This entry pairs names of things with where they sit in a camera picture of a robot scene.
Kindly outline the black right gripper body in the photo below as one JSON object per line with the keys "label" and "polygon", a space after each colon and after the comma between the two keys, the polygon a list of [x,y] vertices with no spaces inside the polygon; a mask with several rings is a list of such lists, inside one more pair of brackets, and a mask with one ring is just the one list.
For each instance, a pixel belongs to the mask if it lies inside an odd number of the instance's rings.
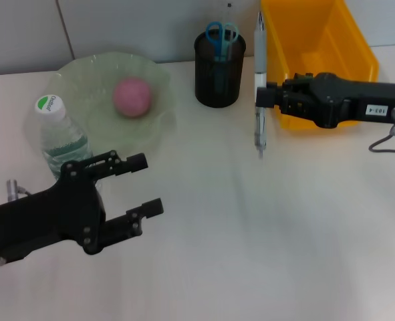
{"label": "black right gripper body", "polygon": [[332,73],[296,74],[283,83],[280,113],[333,129],[347,121],[395,125],[395,84],[360,82]]}

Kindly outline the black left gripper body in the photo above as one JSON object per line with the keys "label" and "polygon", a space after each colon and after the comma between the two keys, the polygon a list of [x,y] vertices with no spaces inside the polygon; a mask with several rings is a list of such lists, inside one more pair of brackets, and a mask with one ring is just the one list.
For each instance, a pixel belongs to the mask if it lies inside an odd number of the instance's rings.
{"label": "black left gripper body", "polygon": [[105,163],[69,162],[51,188],[0,205],[0,259],[21,260],[64,240],[99,253],[105,215],[95,184],[104,177]]}

